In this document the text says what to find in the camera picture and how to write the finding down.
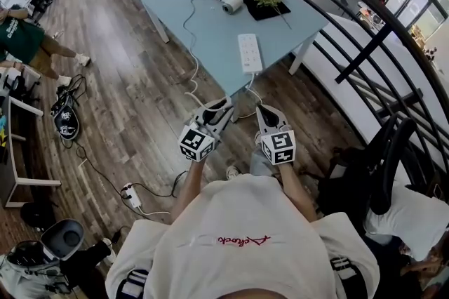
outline power strip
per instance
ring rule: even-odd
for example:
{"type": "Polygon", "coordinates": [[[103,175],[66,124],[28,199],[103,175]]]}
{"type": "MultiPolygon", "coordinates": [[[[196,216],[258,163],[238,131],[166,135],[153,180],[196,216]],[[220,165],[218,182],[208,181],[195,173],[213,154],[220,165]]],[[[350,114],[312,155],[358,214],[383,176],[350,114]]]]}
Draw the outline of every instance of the power strip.
{"type": "Polygon", "coordinates": [[[123,197],[123,199],[129,200],[129,202],[131,203],[131,206],[133,206],[133,208],[142,206],[142,202],[140,201],[138,193],[135,191],[132,183],[125,184],[125,186],[123,187],[123,193],[125,193],[125,196],[123,197]]]}
{"type": "Polygon", "coordinates": [[[257,37],[255,34],[239,34],[238,39],[243,73],[260,73],[263,68],[257,37]]]}

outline black and white marker cube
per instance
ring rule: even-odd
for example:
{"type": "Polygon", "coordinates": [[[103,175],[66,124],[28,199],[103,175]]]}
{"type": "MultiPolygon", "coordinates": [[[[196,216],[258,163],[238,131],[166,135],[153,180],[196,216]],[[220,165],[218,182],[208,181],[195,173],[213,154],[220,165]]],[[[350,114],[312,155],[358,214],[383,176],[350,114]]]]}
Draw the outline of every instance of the black and white marker cube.
{"type": "Polygon", "coordinates": [[[185,126],[177,141],[187,159],[200,161],[215,148],[215,139],[190,126],[185,126]]]}
{"type": "Polygon", "coordinates": [[[296,153],[295,134],[293,131],[288,131],[263,135],[262,150],[273,165],[294,161],[296,153]]]}

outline wooden floor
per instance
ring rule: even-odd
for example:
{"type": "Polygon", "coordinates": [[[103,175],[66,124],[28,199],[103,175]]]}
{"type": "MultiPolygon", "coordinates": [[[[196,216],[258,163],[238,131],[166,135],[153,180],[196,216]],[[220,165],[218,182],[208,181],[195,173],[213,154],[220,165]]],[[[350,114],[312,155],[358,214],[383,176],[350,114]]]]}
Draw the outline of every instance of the wooden floor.
{"type": "MultiPolygon", "coordinates": [[[[192,89],[189,78],[194,63],[185,48],[172,37],[168,44],[155,32],[139,0],[55,0],[41,20],[59,41],[89,54],[92,64],[82,68],[73,60],[54,58],[57,72],[87,79],[87,93],[79,100],[77,113],[82,126],[79,144],[93,164],[117,187],[140,182],[160,194],[170,193],[176,176],[189,167],[180,154],[177,136],[196,109],[183,93],[192,89]]],[[[291,77],[284,60],[257,78],[254,89],[265,103],[284,111],[295,130],[295,167],[320,173],[328,167],[334,146],[357,145],[358,140],[327,97],[301,70],[291,77]]],[[[199,97],[204,102],[221,98],[222,91],[204,71],[199,72],[199,97]]],[[[43,79],[37,93],[45,115],[36,120],[34,163],[41,177],[60,180],[53,190],[57,218],[75,218],[86,230],[86,244],[110,236],[138,217],[128,210],[112,186],[75,147],[65,149],[55,132],[50,108],[56,83],[43,79]]],[[[242,102],[243,114],[254,110],[255,98],[242,102]]],[[[226,167],[236,164],[248,170],[255,116],[230,124],[223,143],[212,153],[204,171],[204,183],[223,179],[226,167]]],[[[172,198],[156,198],[138,189],[144,210],[169,211],[172,198]]],[[[19,240],[38,236],[20,220],[18,210],[0,209],[1,251],[19,240]]]]}

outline person in green shirt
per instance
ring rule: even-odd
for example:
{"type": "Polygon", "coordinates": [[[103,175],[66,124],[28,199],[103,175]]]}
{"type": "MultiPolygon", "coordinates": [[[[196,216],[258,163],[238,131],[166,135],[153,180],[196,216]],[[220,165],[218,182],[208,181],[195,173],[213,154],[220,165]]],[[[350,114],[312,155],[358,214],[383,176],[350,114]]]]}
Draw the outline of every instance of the person in green shirt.
{"type": "Polygon", "coordinates": [[[0,6],[0,67],[14,67],[22,71],[24,65],[29,65],[44,76],[57,79],[59,85],[68,86],[71,78],[60,76],[51,68],[51,56],[56,54],[75,58],[83,66],[90,62],[90,57],[61,46],[43,29],[25,22],[27,17],[26,9],[5,9],[0,6]],[[6,52],[22,63],[6,60],[6,52]]]}

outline black railing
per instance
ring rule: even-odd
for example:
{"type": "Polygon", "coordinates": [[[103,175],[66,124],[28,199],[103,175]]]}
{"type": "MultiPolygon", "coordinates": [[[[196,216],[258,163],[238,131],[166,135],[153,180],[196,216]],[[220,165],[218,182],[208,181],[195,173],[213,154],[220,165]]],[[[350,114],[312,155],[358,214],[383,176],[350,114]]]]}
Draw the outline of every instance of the black railing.
{"type": "MultiPolygon", "coordinates": [[[[330,24],[332,24],[338,31],[340,31],[349,42],[355,46],[355,48],[359,51],[359,54],[353,59],[344,49],[339,45],[332,37],[322,29],[320,31],[321,36],[327,41],[331,46],[333,46],[341,56],[348,62],[346,67],[342,67],[340,63],[338,63],[328,51],[326,51],[323,47],[323,42],[320,43],[316,40],[314,42],[315,47],[324,55],[324,57],[340,72],[340,75],[335,79],[337,83],[341,83],[342,81],[347,81],[351,87],[356,91],[356,93],[360,96],[362,101],[368,107],[368,109],[373,113],[373,116],[377,119],[379,124],[383,124],[386,116],[392,115],[394,112],[400,112],[401,118],[411,117],[416,119],[417,111],[419,112],[418,129],[417,129],[417,137],[422,147],[422,151],[425,154],[426,163],[421,163],[422,167],[430,168],[430,174],[424,176],[424,182],[429,182],[431,177],[435,171],[435,162],[432,157],[428,143],[434,146],[440,153],[443,160],[443,170],[446,173],[449,173],[449,162],[448,162],[448,153],[449,146],[447,142],[443,142],[441,139],[441,134],[447,138],[447,133],[443,130],[443,128],[436,124],[434,118],[432,117],[426,102],[423,98],[422,92],[420,89],[416,87],[413,83],[412,79],[403,68],[398,59],[393,55],[393,53],[387,48],[387,46],[383,43],[384,39],[390,32],[393,32],[399,40],[402,42],[405,48],[409,51],[411,56],[414,58],[419,68],[421,69],[423,75],[429,82],[438,102],[445,114],[445,119],[449,123],[449,98],[442,87],[439,78],[437,77],[435,71],[429,64],[429,61],[425,57],[422,49],[416,44],[415,40],[410,36],[407,32],[406,28],[394,17],[394,14],[391,13],[386,7],[384,7],[378,0],[360,0],[364,2],[373,12],[375,12],[385,23],[384,27],[378,32],[374,33],[371,28],[367,27],[364,21],[362,21],[357,14],[353,13],[350,8],[345,6],[340,0],[330,0],[339,8],[341,8],[356,24],[360,26],[360,28],[366,32],[371,41],[366,45],[362,46],[348,31],[341,26],[341,24],[334,19],[329,13],[320,8],[315,2],[312,0],[303,0],[307,2],[315,11],[318,11],[324,18],[326,18],[330,24]],[[402,97],[398,89],[392,83],[388,74],[384,73],[380,66],[373,60],[371,57],[371,53],[380,48],[384,54],[388,57],[388,59],[393,63],[395,68],[398,70],[398,73],[401,75],[401,78],[407,83],[410,87],[410,97],[402,97]],[[373,80],[371,80],[367,74],[360,68],[360,64],[363,61],[368,61],[369,64],[374,68],[378,76],[383,80],[387,88],[376,84],[373,80]],[[365,82],[367,88],[369,88],[369,93],[367,91],[361,90],[359,86],[360,83],[357,83],[352,77],[353,75],[358,76],[360,79],[365,82]],[[387,99],[384,94],[381,94],[380,91],[385,90],[388,91],[390,97],[392,99],[387,99]],[[376,104],[380,107],[379,109],[375,109],[373,104],[376,104]]],[[[416,152],[418,147],[416,145],[409,145],[410,150],[416,152]]],[[[417,158],[422,158],[422,154],[416,156],[417,158]]]]}

